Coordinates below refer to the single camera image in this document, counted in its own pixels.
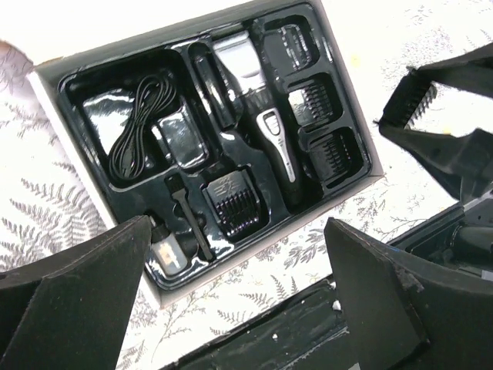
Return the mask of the black silver hair clipper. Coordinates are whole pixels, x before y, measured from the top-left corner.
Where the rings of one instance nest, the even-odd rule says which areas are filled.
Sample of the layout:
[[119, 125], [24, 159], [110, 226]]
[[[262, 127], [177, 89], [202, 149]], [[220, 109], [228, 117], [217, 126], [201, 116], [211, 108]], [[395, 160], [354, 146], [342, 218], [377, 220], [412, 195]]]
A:
[[239, 89], [250, 119], [247, 129], [267, 155], [286, 205], [298, 206], [303, 199], [300, 164], [249, 33], [218, 39], [213, 42], [213, 51]]

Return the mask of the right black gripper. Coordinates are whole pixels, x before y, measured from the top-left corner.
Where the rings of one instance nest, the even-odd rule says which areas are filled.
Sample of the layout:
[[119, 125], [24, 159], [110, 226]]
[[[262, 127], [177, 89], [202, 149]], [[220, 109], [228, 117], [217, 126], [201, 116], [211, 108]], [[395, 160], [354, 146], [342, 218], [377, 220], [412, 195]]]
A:
[[[377, 121], [380, 134], [407, 151], [456, 200], [492, 189], [492, 111], [480, 117], [473, 96], [492, 97], [492, 45], [409, 67]], [[459, 203], [389, 242], [417, 257], [492, 280], [492, 201]]]

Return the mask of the black comb guard large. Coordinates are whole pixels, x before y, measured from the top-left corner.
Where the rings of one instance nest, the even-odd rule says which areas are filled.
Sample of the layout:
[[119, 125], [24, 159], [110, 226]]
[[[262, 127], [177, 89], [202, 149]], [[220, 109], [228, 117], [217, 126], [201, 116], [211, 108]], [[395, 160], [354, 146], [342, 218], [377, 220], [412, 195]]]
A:
[[267, 224], [263, 197], [246, 167], [210, 181], [202, 192], [220, 231], [230, 242], [237, 243]]

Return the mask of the black cleaning brush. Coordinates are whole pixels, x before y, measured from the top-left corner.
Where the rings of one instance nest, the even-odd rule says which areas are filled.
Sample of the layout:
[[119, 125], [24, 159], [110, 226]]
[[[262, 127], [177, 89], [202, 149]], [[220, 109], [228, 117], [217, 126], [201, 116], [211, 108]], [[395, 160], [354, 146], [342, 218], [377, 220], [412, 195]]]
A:
[[189, 222], [191, 230], [197, 239], [201, 251], [203, 252], [203, 256], [207, 261], [213, 261], [215, 256], [210, 249], [209, 242], [206, 239], [198, 220], [194, 216], [192, 207], [189, 205], [189, 201], [187, 199], [187, 188], [182, 177], [178, 173], [175, 173], [165, 179], [165, 184], [170, 191], [171, 197], [182, 208], [183, 214]]

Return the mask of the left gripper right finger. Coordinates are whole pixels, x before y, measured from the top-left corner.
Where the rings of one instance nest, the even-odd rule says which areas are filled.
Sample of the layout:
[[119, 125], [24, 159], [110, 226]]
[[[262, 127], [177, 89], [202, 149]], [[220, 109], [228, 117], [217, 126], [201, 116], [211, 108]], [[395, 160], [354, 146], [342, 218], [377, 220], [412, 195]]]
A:
[[324, 229], [362, 369], [490, 369], [492, 283], [381, 243], [341, 220]]

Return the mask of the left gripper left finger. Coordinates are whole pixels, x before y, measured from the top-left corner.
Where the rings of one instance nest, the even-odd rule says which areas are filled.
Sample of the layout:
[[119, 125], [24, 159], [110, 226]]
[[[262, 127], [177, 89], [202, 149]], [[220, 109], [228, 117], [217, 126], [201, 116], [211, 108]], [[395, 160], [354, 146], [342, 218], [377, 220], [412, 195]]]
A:
[[114, 369], [149, 249], [134, 217], [1, 274], [3, 369]]

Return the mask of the white hair clipper box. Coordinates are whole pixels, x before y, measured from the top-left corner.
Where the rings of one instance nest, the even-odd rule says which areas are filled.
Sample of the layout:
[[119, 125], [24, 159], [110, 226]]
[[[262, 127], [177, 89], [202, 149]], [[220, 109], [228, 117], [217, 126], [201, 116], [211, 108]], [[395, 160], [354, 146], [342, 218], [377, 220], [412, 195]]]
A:
[[[299, 25], [314, 62], [292, 71], [274, 56], [272, 32]], [[233, 77], [213, 42], [247, 31], [300, 164], [303, 199], [286, 205], [270, 162], [247, 129]], [[35, 67], [29, 82], [104, 224], [152, 216], [176, 236], [189, 258], [167, 277], [152, 249], [143, 291], [164, 308], [236, 267], [381, 178], [382, 166], [320, 1], [226, 2], [210, 14]], [[336, 117], [299, 126], [289, 93], [321, 82]], [[350, 129], [364, 164], [353, 176], [321, 183], [308, 153], [312, 141]], [[246, 167], [263, 197], [267, 224], [233, 243], [202, 189]], [[165, 179], [178, 173], [215, 258], [207, 261]]]

